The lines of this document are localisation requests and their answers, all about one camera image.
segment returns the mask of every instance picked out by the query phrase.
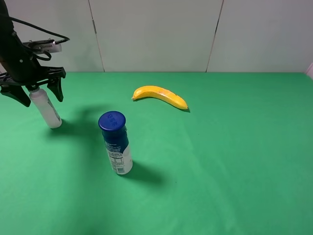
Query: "black cable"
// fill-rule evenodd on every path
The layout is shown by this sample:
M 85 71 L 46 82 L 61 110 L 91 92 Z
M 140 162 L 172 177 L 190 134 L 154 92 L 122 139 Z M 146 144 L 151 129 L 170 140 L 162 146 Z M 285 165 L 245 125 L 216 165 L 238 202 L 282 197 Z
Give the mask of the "black cable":
M 31 48 L 31 47 L 27 47 L 27 46 L 25 46 L 20 40 L 17 40 L 17 42 L 18 42 L 23 48 L 25 48 L 25 50 L 30 51 L 30 52 L 33 54 L 33 57 L 35 57 L 35 58 L 38 59 L 38 60 L 49 61 L 49 60 L 51 60 L 51 58 L 52 58 L 52 55 L 51 55 L 48 51 L 45 51 L 45 50 L 42 50 L 42 49 L 34 49 L 34 48 Z M 38 55 L 35 54 L 35 52 L 37 52 L 37 53 L 42 53 L 42 54 L 46 55 L 48 58 L 38 56 Z
M 56 44 L 60 44 L 60 43 L 64 43 L 64 42 L 69 41 L 69 38 L 66 37 L 66 36 L 63 36 L 63 35 L 58 34 L 58 33 L 53 33 L 53 32 L 51 32 L 51 31 L 48 31 L 48 30 L 45 30 L 45 29 L 40 28 L 40 27 L 38 27 L 38 26 L 35 26 L 35 25 L 31 24 L 31 23 L 28 23 L 28 22 L 25 22 L 25 21 L 21 21 L 21 20 L 19 20 L 19 19 L 16 19 L 16 18 L 7 16 L 7 15 L 4 15 L 4 14 L 0 14 L 0 17 L 6 18 L 6 19 L 10 19 L 10 20 L 15 21 L 15 22 L 20 23 L 20 24 L 27 25 L 27 26 L 29 26 L 29 27 L 35 28 L 35 29 L 37 29 L 37 30 L 39 30 L 39 31 L 42 31 L 42 32 L 51 34 L 51 35 L 56 36 L 56 37 L 64 38 L 64 40 L 57 41 Z

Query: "green tablecloth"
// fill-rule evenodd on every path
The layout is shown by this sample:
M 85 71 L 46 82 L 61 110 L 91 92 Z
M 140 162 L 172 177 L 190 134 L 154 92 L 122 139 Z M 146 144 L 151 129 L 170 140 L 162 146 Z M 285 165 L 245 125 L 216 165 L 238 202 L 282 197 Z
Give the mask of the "green tablecloth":
M 299 73 L 69 73 L 64 120 L 0 97 L 2 235 L 311 235 L 313 82 Z M 131 100 L 157 85 L 190 113 Z M 116 175 L 98 118 L 127 119 Z

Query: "white wall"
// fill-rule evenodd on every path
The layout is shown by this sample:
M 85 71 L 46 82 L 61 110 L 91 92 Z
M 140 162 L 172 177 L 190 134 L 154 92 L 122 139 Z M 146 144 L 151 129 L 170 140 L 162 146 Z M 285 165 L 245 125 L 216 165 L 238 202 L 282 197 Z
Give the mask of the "white wall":
M 222 0 L 6 0 L 12 17 L 71 41 L 66 71 L 205 71 Z M 313 0 L 225 0 L 208 71 L 299 71 L 313 62 Z M 54 38 L 14 23 L 22 41 Z
M 208 71 L 304 72 L 313 0 L 225 0 Z
M 11 17 L 27 21 L 70 38 L 62 52 L 53 53 L 43 66 L 65 67 L 66 71 L 103 71 L 87 0 L 6 0 Z M 44 40 L 46 33 L 14 23 L 22 42 Z
M 222 0 L 90 0 L 105 71 L 205 71 Z

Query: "wall seam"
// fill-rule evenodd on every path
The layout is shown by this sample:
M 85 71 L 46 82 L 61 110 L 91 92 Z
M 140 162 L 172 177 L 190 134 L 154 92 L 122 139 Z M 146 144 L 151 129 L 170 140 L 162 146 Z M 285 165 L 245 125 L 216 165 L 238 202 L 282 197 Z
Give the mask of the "wall seam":
M 89 9 L 90 9 L 92 24 L 93 24 L 93 27 L 94 27 L 94 29 L 95 29 L 94 34 L 96 35 L 96 41 L 97 41 L 97 45 L 98 45 L 98 50 L 99 50 L 99 55 L 100 55 L 100 59 L 101 59 L 101 64 L 102 64 L 103 72 L 105 72 L 104 63 L 103 63 L 103 59 L 102 59 L 102 55 L 101 55 L 101 50 L 100 50 L 100 45 L 99 45 L 98 36 L 97 36 L 96 24 L 95 24 L 95 21 L 94 21 L 94 19 L 93 19 L 93 14 L 92 14 L 92 9 L 91 9 L 90 0 L 88 0 L 88 5 L 89 5 Z
M 222 4 L 221 4 L 220 14 L 219 14 L 219 18 L 218 18 L 217 23 L 216 23 L 216 28 L 215 28 L 215 32 L 214 32 L 213 42 L 212 42 L 212 45 L 211 45 L 211 50 L 210 50 L 209 59 L 208 59 L 208 62 L 207 62 L 207 66 L 206 66 L 205 72 L 207 72 L 207 70 L 209 68 L 209 63 L 210 63 L 210 59 L 211 59 L 211 55 L 212 55 L 212 50 L 213 50 L 213 46 L 214 46 L 214 41 L 215 41 L 215 37 L 216 37 L 217 28 L 219 26 L 221 14 L 222 14 L 223 5 L 224 5 L 224 0 L 222 1 Z

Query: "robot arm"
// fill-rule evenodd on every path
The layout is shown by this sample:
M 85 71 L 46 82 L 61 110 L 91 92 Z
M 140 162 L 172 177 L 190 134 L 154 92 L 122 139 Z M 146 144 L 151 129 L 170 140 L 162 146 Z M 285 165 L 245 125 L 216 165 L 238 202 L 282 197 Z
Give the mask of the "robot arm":
M 61 36 L 64 40 L 56 42 L 49 39 L 22 43 L 14 31 L 12 20 Z M 43 67 L 39 64 L 38 59 L 50 60 L 50 52 L 61 51 L 60 43 L 68 40 L 69 38 L 65 36 L 9 17 L 4 0 L 0 0 L 0 63 L 7 71 L 0 74 L 0 93 L 28 107 L 30 99 L 22 86 L 26 86 L 31 91 L 37 89 L 39 85 L 47 84 L 47 87 L 62 102 L 61 78 L 66 76 L 64 68 Z M 48 58 L 39 57 L 38 54 L 45 54 Z

